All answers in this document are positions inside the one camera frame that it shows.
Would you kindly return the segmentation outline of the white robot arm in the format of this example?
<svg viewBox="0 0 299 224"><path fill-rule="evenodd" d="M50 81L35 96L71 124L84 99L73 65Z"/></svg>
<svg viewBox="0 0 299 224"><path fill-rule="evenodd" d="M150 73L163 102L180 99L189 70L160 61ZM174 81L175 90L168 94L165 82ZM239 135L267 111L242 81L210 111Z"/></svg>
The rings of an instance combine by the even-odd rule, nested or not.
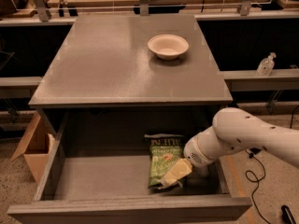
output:
<svg viewBox="0 0 299 224"><path fill-rule="evenodd" d="M299 167L299 131L276 126L234 107L216 113L212 126L192 137L183 158L175 161L160 179L164 188L177 184L193 167L202 168L219 157L258 148Z"/></svg>

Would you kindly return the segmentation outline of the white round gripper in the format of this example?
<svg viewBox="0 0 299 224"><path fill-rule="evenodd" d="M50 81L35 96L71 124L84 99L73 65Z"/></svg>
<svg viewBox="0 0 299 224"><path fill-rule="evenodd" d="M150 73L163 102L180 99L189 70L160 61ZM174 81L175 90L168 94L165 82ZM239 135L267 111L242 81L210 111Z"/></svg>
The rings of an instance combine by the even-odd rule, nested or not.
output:
<svg viewBox="0 0 299 224"><path fill-rule="evenodd" d="M197 168L208 166L214 160L217 137L211 132L200 132L192 137L185 145L184 157L178 159L160 179L164 187L171 187L192 172L192 165Z"/></svg>

